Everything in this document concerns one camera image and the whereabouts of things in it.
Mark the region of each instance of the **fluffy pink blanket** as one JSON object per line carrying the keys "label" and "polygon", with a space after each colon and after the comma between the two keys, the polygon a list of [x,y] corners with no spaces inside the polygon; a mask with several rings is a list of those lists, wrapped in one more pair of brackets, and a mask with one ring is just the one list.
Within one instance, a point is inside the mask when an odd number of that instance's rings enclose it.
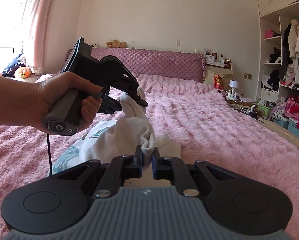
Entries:
{"label": "fluffy pink blanket", "polygon": [[[299,150],[252,118],[227,106],[216,90],[195,81],[135,75],[144,88],[147,116],[156,135],[168,133],[179,141],[186,163],[207,160],[276,187],[293,203],[286,231],[299,240]],[[113,91],[118,98],[119,92]],[[98,114],[100,120],[118,119]],[[53,161],[83,136],[51,136]],[[0,126],[0,206],[17,187],[46,176],[46,135],[31,127]],[[7,233],[0,214],[0,238]]]}

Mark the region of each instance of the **wall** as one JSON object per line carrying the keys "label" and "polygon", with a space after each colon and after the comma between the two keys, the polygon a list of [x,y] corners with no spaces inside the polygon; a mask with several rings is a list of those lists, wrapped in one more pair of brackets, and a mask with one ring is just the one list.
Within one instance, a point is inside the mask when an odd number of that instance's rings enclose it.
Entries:
{"label": "wall", "polygon": [[[255,99],[259,72],[257,0],[83,0],[78,36],[86,42],[192,52],[209,48],[234,62],[240,92]],[[243,79],[243,73],[253,79]]]}
{"label": "wall", "polygon": [[53,0],[45,42],[46,73],[59,72],[68,49],[74,46],[81,6],[82,0]]}

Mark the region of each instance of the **human arm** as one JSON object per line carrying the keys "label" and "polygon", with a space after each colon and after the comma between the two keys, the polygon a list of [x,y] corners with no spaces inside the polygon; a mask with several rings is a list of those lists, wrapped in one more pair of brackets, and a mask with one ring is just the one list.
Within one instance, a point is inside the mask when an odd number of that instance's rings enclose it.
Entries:
{"label": "human arm", "polygon": [[[47,132],[41,123],[42,118],[70,88],[90,95],[102,89],[72,72],[38,83],[19,82],[0,76],[0,125],[32,126]],[[86,123],[80,131],[91,125],[100,104],[100,98],[83,100],[81,114]]]}

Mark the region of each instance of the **wooden floor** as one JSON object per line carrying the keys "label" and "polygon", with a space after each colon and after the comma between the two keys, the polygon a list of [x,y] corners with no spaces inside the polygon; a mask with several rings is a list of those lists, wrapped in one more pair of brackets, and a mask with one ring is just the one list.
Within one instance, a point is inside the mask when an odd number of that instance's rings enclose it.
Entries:
{"label": "wooden floor", "polygon": [[274,123],[272,121],[262,119],[261,121],[257,121],[259,124],[265,126],[266,128],[270,129],[271,131],[277,133],[279,136],[285,138],[288,140],[290,143],[294,144],[297,149],[299,149],[299,138],[297,138],[295,135],[293,135],[291,132],[288,130],[284,129],[283,127],[279,126],[277,123]]}

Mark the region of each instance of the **dark blue pillow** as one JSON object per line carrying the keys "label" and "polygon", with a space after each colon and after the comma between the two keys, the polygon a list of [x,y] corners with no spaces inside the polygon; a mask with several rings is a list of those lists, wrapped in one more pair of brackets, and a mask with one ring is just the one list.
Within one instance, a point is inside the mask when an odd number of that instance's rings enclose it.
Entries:
{"label": "dark blue pillow", "polygon": [[8,66],[3,71],[3,77],[14,77],[14,73],[16,69],[25,66],[23,63],[19,62],[18,60],[22,54],[23,53],[18,54],[18,56],[16,56],[16,58],[14,58],[12,62],[8,64]]}

